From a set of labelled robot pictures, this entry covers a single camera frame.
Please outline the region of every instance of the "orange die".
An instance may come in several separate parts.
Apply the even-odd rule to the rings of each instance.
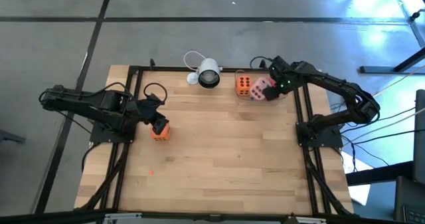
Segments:
[[[167,123],[165,125],[165,128],[162,130],[160,135],[157,135],[152,129],[151,129],[151,137],[155,141],[164,141],[170,139],[170,123]]]
[[[236,79],[236,94],[238,96],[249,96],[251,80],[249,76],[239,76]]]

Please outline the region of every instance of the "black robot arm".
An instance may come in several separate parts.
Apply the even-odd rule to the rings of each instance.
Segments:
[[[281,93],[287,94],[303,84],[312,83],[341,95],[345,101],[346,110],[327,116],[316,114],[309,122],[297,125],[297,130],[303,136],[299,136],[302,138],[300,141],[306,141],[304,138],[318,139],[322,131],[346,122],[368,124],[379,114],[379,104],[359,85],[320,72],[305,61],[293,62],[289,65],[280,56],[277,56],[268,70],[271,78],[276,81],[275,87],[269,87],[263,91],[268,100],[277,98]]]
[[[132,142],[138,122],[152,124],[156,134],[168,123],[164,115],[156,111],[165,102],[154,94],[135,100],[128,91],[77,92],[55,85],[46,89],[39,101],[45,110],[69,111],[91,120],[94,126],[90,141],[95,143]]]

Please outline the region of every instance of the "wooden tabletop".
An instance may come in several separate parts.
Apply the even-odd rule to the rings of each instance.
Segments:
[[[128,68],[111,66],[107,84],[125,83]],[[296,138],[293,93],[272,102],[248,101],[236,96],[233,73],[222,73],[213,90],[189,86],[186,76],[187,72],[143,73],[139,98],[144,98],[143,88],[150,82],[159,82],[168,91],[166,105],[158,111],[170,120],[171,137],[157,142],[151,139],[150,126],[137,125],[119,210],[311,214],[304,160]],[[149,87],[150,92],[164,97],[158,87]],[[300,92],[306,119],[302,89]],[[326,91],[309,85],[309,93],[314,113],[329,114]],[[88,155],[75,207],[84,205],[103,182],[111,148],[111,144],[102,144]],[[352,211],[340,156],[321,148],[321,157],[328,186]],[[317,183],[315,189],[323,211]],[[114,190],[113,183],[108,207]]]

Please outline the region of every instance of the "gray floor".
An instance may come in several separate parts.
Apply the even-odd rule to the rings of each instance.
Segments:
[[[408,1],[409,9],[423,5]],[[96,17],[101,4],[102,0],[0,0],[0,16]],[[111,0],[106,16],[403,17],[403,14],[397,0]],[[59,114],[44,111],[37,98],[54,84],[70,88],[75,85],[93,28],[93,23],[0,23],[0,129],[27,138],[23,145],[3,142],[0,146],[0,215],[32,211],[63,121]],[[374,94],[400,77],[360,75],[358,68],[394,66],[415,53],[419,46],[408,25],[104,23],[84,90],[103,87],[111,64],[145,65],[154,58],[159,66],[182,66],[183,55],[192,49],[229,67],[247,67],[249,60],[257,55],[281,55],[288,62],[306,60],[324,72],[357,82]],[[423,78],[409,77],[378,96],[381,116],[413,107],[415,90],[424,87]],[[329,100],[332,104],[341,101],[334,94],[329,94]],[[84,119],[77,120],[89,126]],[[411,129],[413,120],[407,120],[376,136]],[[356,130],[347,136],[355,138],[366,131]],[[88,134],[72,125],[47,211],[72,209],[81,176],[80,162],[87,147]],[[363,147],[390,164],[412,159],[410,134]],[[350,147],[346,146],[345,151],[351,153]],[[374,167],[384,165],[361,150],[357,150],[357,157]],[[355,205],[355,211],[365,217],[390,218],[390,207],[383,208],[381,204],[385,200],[380,197],[390,197],[392,191],[392,185],[373,186],[368,206]]]

